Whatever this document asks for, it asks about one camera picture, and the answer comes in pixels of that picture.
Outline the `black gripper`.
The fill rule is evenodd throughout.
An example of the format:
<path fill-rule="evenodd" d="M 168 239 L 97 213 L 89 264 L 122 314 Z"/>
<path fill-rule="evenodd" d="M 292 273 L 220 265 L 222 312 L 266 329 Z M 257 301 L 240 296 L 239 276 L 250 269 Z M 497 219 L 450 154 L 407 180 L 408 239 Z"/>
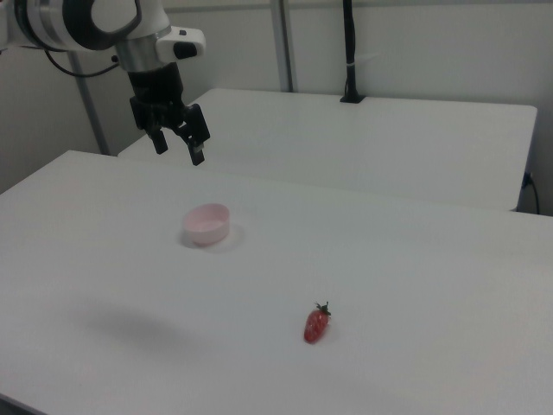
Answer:
<path fill-rule="evenodd" d="M 178 66 L 170 63 L 153 71 L 128 73 L 128 77 L 134 92 L 130 105 L 137 128 L 146 132 L 156 153 L 168 150 L 163 129 L 169 129 L 188 147 L 193 166 L 202 164 L 210 131 L 200 106 L 182 102 Z"/>

